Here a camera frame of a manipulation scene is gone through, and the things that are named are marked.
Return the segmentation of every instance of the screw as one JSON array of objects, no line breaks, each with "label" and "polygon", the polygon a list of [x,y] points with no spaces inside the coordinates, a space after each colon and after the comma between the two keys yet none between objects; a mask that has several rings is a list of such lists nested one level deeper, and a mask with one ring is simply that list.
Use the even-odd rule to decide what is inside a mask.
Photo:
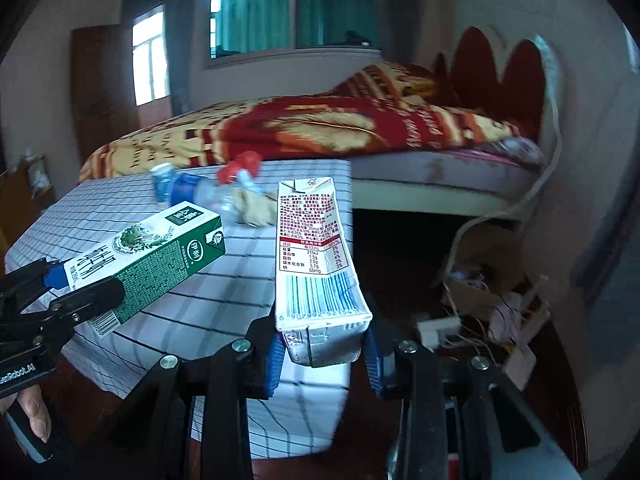
[{"label": "screw", "polygon": [[418,345],[409,339],[405,339],[398,343],[398,348],[405,354],[413,354],[418,349]]},{"label": "screw", "polygon": [[251,342],[247,339],[236,339],[231,343],[231,348],[236,352],[247,352],[251,348]]},{"label": "screw", "polygon": [[486,357],[477,355],[476,357],[471,359],[471,365],[476,370],[487,370],[491,363]]},{"label": "screw", "polygon": [[165,355],[160,359],[160,366],[165,370],[170,370],[178,364],[178,358],[175,355]]}]

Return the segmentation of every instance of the logo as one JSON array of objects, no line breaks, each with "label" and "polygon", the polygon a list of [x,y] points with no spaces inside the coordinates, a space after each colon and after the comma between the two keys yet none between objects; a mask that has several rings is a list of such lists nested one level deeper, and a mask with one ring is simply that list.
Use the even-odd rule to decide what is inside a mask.
[{"label": "logo", "polygon": [[23,375],[34,371],[36,371],[36,367],[33,365],[33,363],[29,363],[22,368],[14,370],[13,372],[9,372],[7,375],[3,375],[2,377],[0,377],[0,384],[8,383],[9,381],[13,381],[18,377],[22,377]]},{"label": "logo", "polygon": [[186,224],[189,220],[193,220],[202,214],[202,211],[198,211],[193,207],[183,207],[180,211],[176,211],[172,215],[166,217],[169,222],[176,225]]},{"label": "logo", "polygon": [[285,332],[283,334],[285,343],[289,348],[295,348],[296,346],[302,345],[304,341],[302,341],[302,332]]},{"label": "logo", "polygon": [[222,243],[222,231],[210,232],[204,235],[207,245],[220,245]]},{"label": "logo", "polygon": [[173,226],[164,235],[153,233],[140,224],[124,229],[113,239],[113,250],[120,254],[134,254],[146,249],[159,247],[171,239]]},{"label": "logo", "polygon": [[204,256],[202,244],[197,240],[191,240],[191,242],[187,244],[187,256],[194,262],[199,262]]}]

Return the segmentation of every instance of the plastic bottle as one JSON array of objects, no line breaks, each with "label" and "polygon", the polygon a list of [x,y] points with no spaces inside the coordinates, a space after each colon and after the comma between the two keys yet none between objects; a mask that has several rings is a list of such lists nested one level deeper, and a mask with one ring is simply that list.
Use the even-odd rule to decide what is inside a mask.
[{"label": "plastic bottle", "polygon": [[216,212],[222,218],[222,225],[231,225],[241,220],[240,212],[233,197],[235,184],[217,186],[205,176],[179,173],[169,186],[169,205],[187,200]]},{"label": "plastic bottle", "polygon": [[153,167],[151,177],[159,204],[174,206],[186,200],[218,213],[222,223],[230,225],[242,220],[234,200],[234,188],[242,187],[264,194],[254,182],[261,162],[262,157],[258,153],[241,153],[236,160],[218,170],[219,184],[205,176],[178,173],[170,162]]}]

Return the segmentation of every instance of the window frame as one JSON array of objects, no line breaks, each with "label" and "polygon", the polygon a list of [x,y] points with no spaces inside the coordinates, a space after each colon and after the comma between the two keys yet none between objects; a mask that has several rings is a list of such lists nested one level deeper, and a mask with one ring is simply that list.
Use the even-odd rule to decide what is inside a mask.
[{"label": "window frame", "polygon": [[162,96],[162,97],[156,97],[156,91],[154,90],[154,70],[153,70],[153,55],[152,55],[152,51],[151,51],[151,43],[153,40],[156,40],[157,38],[162,38],[162,47],[164,48],[164,59],[166,60],[166,30],[165,30],[165,26],[164,26],[164,3],[155,6],[153,9],[151,9],[149,12],[145,12],[144,14],[141,14],[140,16],[136,17],[133,22],[132,25],[137,25],[140,22],[144,22],[145,20],[151,18],[152,16],[155,16],[156,14],[159,14],[160,12],[162,12],[163,16],[162,16],[162,32],[160,32],[160,34],[156,34],[155,36],[152,36],[151,38],[148,38],[145,41],[142,41],[141,43],[133,46],[131,48],[131,55],[133,56],[133,52],[139,48],[140,46],[144,45],[145,43],[148,44],[149,47],[149,55],[148,55],[148,62],[149,62],[149,87],[151,90],[151,101],[147,101],[146,103],[142,103],[142,104],[136,104],[136,107],[139,106],[144,106],[144,105],[148,105],[149,103],[152,103],[153,101],[157,101],[158,99],[163,99],[165,97],[170,97],[171,96],[171,89],[169,86],[169,69],[167,67],[166,70],[166,74],[164,75],[164,89],[166,90],[166,95]]},{"label": "window frame", "polygon": [[253,52],[244,52],[242,54],[233,54],[231,56],[223,56],[212,58],[211,49],[209,45],[209,20],[211,18],[210,12],[210,0],[207,4],[207,41],[206,41],[206,66],[215,67],[227,64],[240,64],[244,62],[250,62],[252,60],[262,57],[282,57],[282,56],[316,56],[318,54],[347,54],[352,56],[380,56],[380,48],[372,46],[338,46],[338,45],[319,45],[319,46],[305,46],[301,48],[295,47],[298,35],[298,22],[297,22],[297,0],[289,0],[289,46],[282,48],[272,48],[270,50],[255,50]]}]

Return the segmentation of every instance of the bed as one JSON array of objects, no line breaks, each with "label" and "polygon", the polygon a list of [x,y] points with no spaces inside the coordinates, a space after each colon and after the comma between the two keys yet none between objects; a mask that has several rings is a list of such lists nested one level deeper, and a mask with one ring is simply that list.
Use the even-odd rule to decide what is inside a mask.
[{"label": "bed", "polygon": [[[473,27],[450,66],[442,54],[432,70],[381,63],[316,96],[212,105],[101,147],[81,180],[167,161],[223,164],[251,149],[265,159],[348,158],[354,208],[464,216],[504,209],[535,182],[553,149],[540,54],[527,40],[504,52],[490,30]],[[538,162],[491,149],[505,139],[532,141]]]}]

